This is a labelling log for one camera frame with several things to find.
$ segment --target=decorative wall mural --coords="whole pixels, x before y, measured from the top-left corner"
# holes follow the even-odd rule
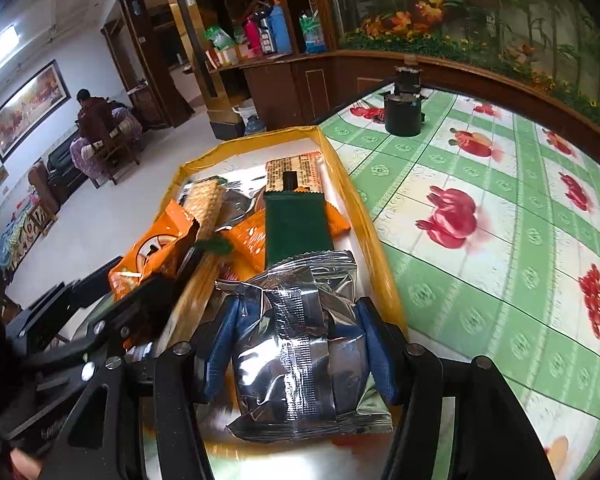
[[[333,0],[343,48],[465,62],[600,125],[600,30],[578,0]]]
[[[0,160],[69,98],[55,60],[27,81],[0,107]]]

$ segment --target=orange snack bag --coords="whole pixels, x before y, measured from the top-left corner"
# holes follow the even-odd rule
[[[296,190],[298,193],[308,193],[309,190],[305,187],[298,187]],[[341,234],[351,229],[351,224],[347,221],[344,216],[333,206],[331,203],[324,201],[324,212],[327,216],[327,225],[329,227],[329,234],[331,238],[337,238]]]
[[[299,187],[296,191],[308,192],[304,187]],[[258,272],[262,272],[265,265],[265,211],[266,210],[261,209],[234,226],[233,229],[222,232],[234,246],[234,250],[246,258],[251,266]],[[331,238],[337,238],[351,229],[351,225],[347,219],[327,201],[324,202],[324,211],[327,217]]]
[[[233,229],[222,231],[222,234],[234,246],[234,250],[244,256],[258,272],[264,270],[264,215],[265,210],[261,209],[235,225]]]
[[[149,230],[109,271],[109,285],[116,301],[156,272],[175,277],[182,256],[195,240],[197,229],[191,229],[193,223],[181,206],[173,200],[169,202]],[[190,243],[185,243],[186,247],[179,247],[181,240],[189,239],[190,231]]]

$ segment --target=ceiling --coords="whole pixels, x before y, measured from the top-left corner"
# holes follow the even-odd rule
[[[88,28],[100,28],[117,0],[11,0],[0,10],[0,34],[13,25],[16,53],[0,67],[0,91],[27,61],[55,41]]]

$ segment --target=white wall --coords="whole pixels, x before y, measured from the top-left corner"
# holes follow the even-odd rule
[[[94,28],[49,45],[39,56],[23,66],[19,73],[12,76],[11,83],[0,92],[0,106],[53,59],[58,63],[71,98],[40,123],[4,162],[9,177],[0,186],[0,204],[5,200],[2,189],[5,186],[10,189],[14,187],[40,156],[74,126],[80,108],[75,95],[80,88],[87,88],[92,95],[102,97],[120,99],[121,94],[125,94],[104,37]]]

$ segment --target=green package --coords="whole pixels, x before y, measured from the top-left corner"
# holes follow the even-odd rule
[[[333,250],[323,193],[267,191],[266,266],[298,254]]]

